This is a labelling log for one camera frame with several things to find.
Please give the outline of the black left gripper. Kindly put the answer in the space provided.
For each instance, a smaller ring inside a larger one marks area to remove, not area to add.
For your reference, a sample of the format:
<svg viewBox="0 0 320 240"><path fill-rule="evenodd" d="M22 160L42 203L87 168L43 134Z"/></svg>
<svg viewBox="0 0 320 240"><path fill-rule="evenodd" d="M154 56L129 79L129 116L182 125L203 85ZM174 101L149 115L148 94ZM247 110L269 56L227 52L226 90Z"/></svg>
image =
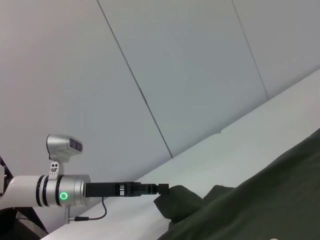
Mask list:
<svg viewBox="0 0 320 240"><path fill-rule="evenodd" d="M142 184L140 182L94 182L85 186L85 197L138 197L141 195L168 195L168 184Z"/></svg>

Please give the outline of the dark green printed t-shirt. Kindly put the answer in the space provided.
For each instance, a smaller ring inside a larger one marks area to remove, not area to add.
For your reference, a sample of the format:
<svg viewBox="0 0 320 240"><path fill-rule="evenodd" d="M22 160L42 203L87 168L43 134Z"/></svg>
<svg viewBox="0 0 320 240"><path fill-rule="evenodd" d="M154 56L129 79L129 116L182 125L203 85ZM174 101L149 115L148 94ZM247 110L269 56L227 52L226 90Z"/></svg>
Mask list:
<svg viewBox="0 0 320 240"><path fill-rule="evenodd" d="M176 185L154 204L170 221L158 240L320 240L320 129L237 187Z"/></svg>

